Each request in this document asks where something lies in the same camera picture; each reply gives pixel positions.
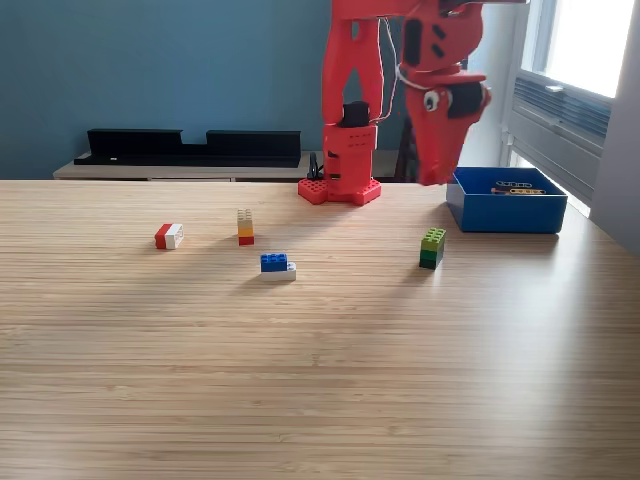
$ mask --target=white wall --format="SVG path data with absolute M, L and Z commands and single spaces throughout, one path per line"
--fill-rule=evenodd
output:
M 591 219 L 640 255 L 640 2 L 636 2 Z
M 500 162 L 502 113 L 508 90 L 516 18 L 522 5 L 486 5 L 483 9 L 484 37 L 469 58 L 469 71 L 488 77 L 493 101 L 482 119 L 471 127 L 462 150 L 460 165 L 492 166 Z

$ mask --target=black tray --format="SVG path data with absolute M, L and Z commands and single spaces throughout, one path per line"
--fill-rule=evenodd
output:
M 91 154 L 76 165 L 275 167 L 300 164 L 300 132 L 211 130 L 204 145 L 182 143 L 182 130 L 89 130 Z

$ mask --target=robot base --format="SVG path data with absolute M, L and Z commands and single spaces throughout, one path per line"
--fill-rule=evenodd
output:
M 366 188 L 346 195 L 330 195 L 326 180 L 309 180 L 305 178 L 298 182 L 298 195 L 314 205 L 321 205 L 324 202 L 345 202 L 362 206 L 378 198 L 381 193 L 382 185 L 373 179 Z

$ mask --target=wall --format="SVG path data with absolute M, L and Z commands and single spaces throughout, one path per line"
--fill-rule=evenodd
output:
M 329 0 L 0 0 L 0 178 L 51 178 L 90 128 L 302 130 L 318 150 L 329 15 Z M 401 128 L 396 113 L 380 148 Z
M 614 101 L 591 219 L 640 255 L 640 2 L 636 2 Z
M 460 165 L 498 166 L 502 149 L 502 114 L 518 8 L 522 5 L 486 5 L 483 8 L 484 37 L 469 58 L 469 70 L 487 75 L 493 100 L 482 120 L 471 127 L 462 150 Z

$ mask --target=white lego brick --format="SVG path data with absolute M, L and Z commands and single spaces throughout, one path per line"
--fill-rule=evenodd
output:
M 253 228 L 253 215 L 248 208 L 238 210 L 238 228 Z
M 293 282 L 296 279 L 296 264 L 287 263 L 286 272 L 262 272 L 260 280 L 263 282 Z
M 174 223 L 164 236 L 167 250 L 175 250 L 184 238 L 184 228 L 180 223 Z

